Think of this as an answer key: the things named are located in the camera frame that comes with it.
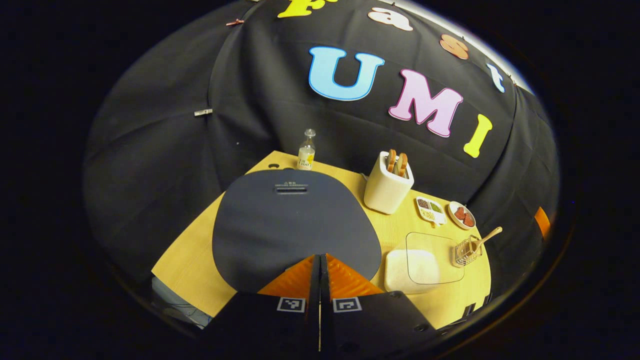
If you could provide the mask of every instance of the black fabric backdrop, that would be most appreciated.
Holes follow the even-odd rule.
[[[115,85],[92,127],[85,161],[85,203],[93,231],[113,261],[136,281],[229,184],[273,150],[296,154],[304,129],[317,131],[316,160],[368,174],[382,150],[407,153],[413,188],[464,204],[488,243],[494,291],[517,279],[541,250],[533,219],[552,217],[559,193],[553,130],[535,96],[500,70],[494,86],[487,57],[469,45],[461,60],[439,44],[450,31],[399,8],[413,31],[367,17],[378,1],[326,3],[311,15],[278,19],[287,0],[239,1],[163,40]],[[236,18],[242,25],[225,24]],[[372,90],[336,101],[308,83],[314,46],[339,47],[335,82],[355,82],[356,53],[380,56]],[[464,100],[442,138],[415,118],[391,117],[412,69]],[[193,112],[212,108],[213,114]],[[477,114],[493,123],[480,156],[463,152]]]

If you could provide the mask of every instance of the white box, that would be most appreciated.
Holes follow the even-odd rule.
[[[364,190],[364,204],[385,214],[396,212],[406,194],[413,186],[411,166],[406,166],[407,178],[387,171],[387,151],[381,151],[378,162],[373,166]]]

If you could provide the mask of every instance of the wire basket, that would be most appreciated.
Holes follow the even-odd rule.
[[[482,255],[482,249],[477,248],[475,244],[479,240],[476,236],[470,235],[467,239],[457,244],[452,250],[452,264],[457,267],[467,266]]]

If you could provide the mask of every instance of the metal clip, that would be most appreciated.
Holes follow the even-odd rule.
[[[244,24],[244,20],[236,19],[236,21],[228,22],[227,26],[233,26],[238,24]]]

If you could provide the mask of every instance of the yellow letter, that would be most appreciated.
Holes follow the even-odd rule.
[[[324,0],[289,0],[291,4],[283,12],[279,13],[278,17],[292,17],[292,16],[306,16],[311,14],[311,10],[307,10],[309,6],[311,9],[318,10],[324,6]],[[338,0],[327,0],[331,3],[335,3]]]
[[[491,129],[493,129],[491,120],[482,114],[478,114],[478,127],[476,128],[474,135],[471,136],[471,141],[465,144],[465,152],[474,158],[477,158],[478,155],[480,155],[480,146],[484,142],[486,134]]]

